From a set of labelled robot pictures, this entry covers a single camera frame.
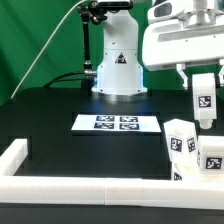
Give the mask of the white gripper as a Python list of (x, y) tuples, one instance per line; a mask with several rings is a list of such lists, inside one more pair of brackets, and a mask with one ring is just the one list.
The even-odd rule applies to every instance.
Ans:
[(224, 87), (224, 9), (220, 0), (165, 0), (148, 10), (142, 61), (150, 71), (171, 69), (188, 89), (185, 66), (219, 63)]

